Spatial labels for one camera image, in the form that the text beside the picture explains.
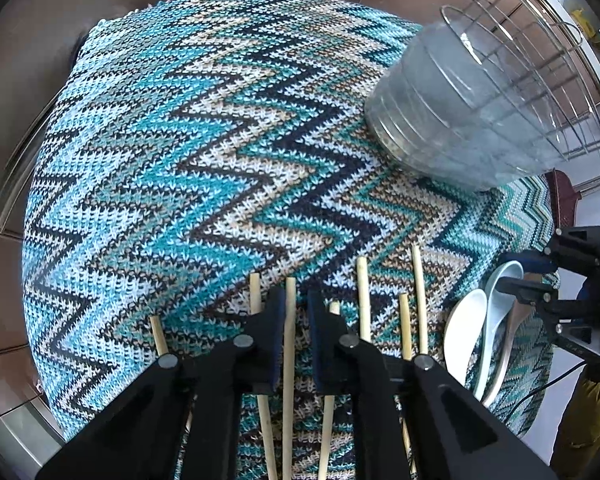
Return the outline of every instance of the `zigzag pattern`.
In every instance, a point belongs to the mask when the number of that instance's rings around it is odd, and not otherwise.
[[[155,359],[150,314],[182,354],[239,332],[250,272],[265,289],[289,275],[321,280],[353,326],[354,261],[366,254],[374,341],[397,354],[395,298],[413,295],[416,241],[442,361],[455,301],[502,251],[545,244],[544,180],[467,194],[402,173],[370,138],[364,98],[418,30],[339,0],[178,0],[91,31],[37,161],[23,254],[31,348],[67,437]],[[296,478],[317,473],[322,420],[307,340],[301,314]],[[532,319],[496,412],[544,383],[550,359]],[[279,437],[280,400],[270,405]],[[525,431],[537,408],[514,427]],[[243,479],[266,475],[258,428],[245,398]],[[353,476],[351,431],[342,398],[334,478]]]

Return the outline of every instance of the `yellow fabric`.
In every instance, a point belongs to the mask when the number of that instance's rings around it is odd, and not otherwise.
[[[576,478],[600,447],[600,383],[580,375],[555,437],[551,468],[563,480]]]

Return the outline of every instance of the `metal wire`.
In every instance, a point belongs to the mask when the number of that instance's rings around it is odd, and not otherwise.
[[[490,130],[506,141],[504,146],[510,148],[510,139],[497,123],[519,114],[537,133],[533,144],[547,142],[564,160],[600,149],[600,117],[571,57],[582,54],[584,38],[577,27],[549,23],[530,0],[469,0],[464,9],[443,6],[440,11],[476,61],[500,75],[496,80],[490,70],[484,71],[495,93],[475,105],[454,88],[475,114],[498,100],[507,105],[503,114],[487,121]],[[475,46],[480,42],[470,41],[475,35],[495,40],[495,47],[482,52]]]

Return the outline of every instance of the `chevron patterned tablecloth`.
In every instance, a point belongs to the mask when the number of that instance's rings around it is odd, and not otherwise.
[[[40,151],[23,254],[31,349],[66,437],[155,359],[150,314],[180,354],[238,333],[250,272],[264,289],[285,276],[300,287],[320,279],[355,326],[354,263],[366,254],[373,340],[398,355],[403,291],[418,343],[415,241],[429,347],[442,361],[453,304],[501,252],[543,247],[553,225],[542,178],[468,194],[399,171],[367,131],[366,95],[419,28],[339,0],[177,0],[94,27]],[[316,476],[322,421],[307,340],[301,312],[298,479]],[[546,382],[551,357],[539,319],[528,319],[498,416]],[[540,400],[513,417],[514,431],[528,429]],[[279,438],[280,398],[270,407]],[[241,431],[238,476],[262,478],[254,398]],[[354,475],[352,447],[350,408],[338,399],[332,478]]]

